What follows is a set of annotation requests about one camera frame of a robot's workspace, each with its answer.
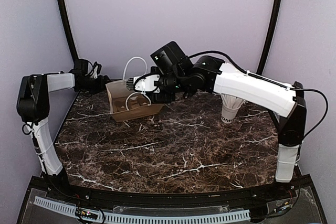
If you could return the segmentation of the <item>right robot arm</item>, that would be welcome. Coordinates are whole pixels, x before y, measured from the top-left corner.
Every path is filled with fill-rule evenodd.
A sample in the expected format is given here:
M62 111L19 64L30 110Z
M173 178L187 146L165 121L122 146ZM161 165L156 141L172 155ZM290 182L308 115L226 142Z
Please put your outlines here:
M142 90L154 93L152 102L168 103L178 92L188 98L202 90L236 97L270 112L278 132L278 156L276 182L268 187L268 195L278 200L286 194L301 145L309 134L304 95L309 89L300 82L282 83L245 70L221 51L187 56L174 41L155 51L151 58L158 73L142 85Z

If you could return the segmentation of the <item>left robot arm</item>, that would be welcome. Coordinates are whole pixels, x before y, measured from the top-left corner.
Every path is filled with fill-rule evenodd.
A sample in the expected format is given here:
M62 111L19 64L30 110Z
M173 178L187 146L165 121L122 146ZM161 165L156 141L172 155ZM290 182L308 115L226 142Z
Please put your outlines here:
M30 74L21 80L16 110L23 122L22 133L33 140L42 171L48 176L59 176L64 168L55 150L49 116L55 93L74 90L89 95L105 90L111 81L101 74L101 64L77 59L68 72Z

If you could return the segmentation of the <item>brown paper bag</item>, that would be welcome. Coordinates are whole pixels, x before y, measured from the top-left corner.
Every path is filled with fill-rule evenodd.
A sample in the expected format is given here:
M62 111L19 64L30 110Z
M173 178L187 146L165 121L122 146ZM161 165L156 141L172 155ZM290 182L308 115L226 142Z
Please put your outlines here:
M142 92L127 89L125 75L128 65L134 59L145 61L139 56L132 57L126 63L122 80L112 81L106 84L110 113L116 122L124 122L155 115L164 107L163 104L151 103L149 97Z

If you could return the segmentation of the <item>brown pulp cup carrier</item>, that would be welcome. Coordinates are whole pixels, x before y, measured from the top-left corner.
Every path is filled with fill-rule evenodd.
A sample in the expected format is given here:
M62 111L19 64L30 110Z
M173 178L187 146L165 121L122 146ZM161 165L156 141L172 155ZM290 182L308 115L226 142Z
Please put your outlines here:
M125 105L126 99L127 98L124 97L124 98L119 98L115 100L114 106L115 106L116 112L123 112L127 110L126 105ZM145 106L148 104L149 104L148 99L145 98L143 95L134 95L130 97L127 102L129 110L132 110L132 109L135 109L141 106Z

